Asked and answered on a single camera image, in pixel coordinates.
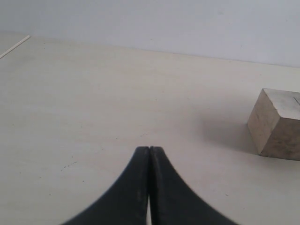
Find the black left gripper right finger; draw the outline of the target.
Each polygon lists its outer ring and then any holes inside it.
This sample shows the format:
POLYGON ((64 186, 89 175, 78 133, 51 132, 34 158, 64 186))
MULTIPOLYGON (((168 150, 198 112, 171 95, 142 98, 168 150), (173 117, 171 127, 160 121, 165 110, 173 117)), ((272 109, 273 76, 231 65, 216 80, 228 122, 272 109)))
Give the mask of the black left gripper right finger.
POLYGON ((174 169, 163 148, 150 147, 149 197, 153 225, 235 225, 201 199, 174 169))

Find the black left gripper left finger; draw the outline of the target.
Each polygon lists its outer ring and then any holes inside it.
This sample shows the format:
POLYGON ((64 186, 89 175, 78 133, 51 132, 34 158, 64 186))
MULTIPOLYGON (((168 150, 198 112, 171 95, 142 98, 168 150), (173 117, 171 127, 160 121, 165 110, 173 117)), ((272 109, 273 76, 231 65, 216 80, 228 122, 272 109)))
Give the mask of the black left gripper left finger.
POLYGON ((150 149, 137 147, 113 185, 65 225, 145 225, 150 149))

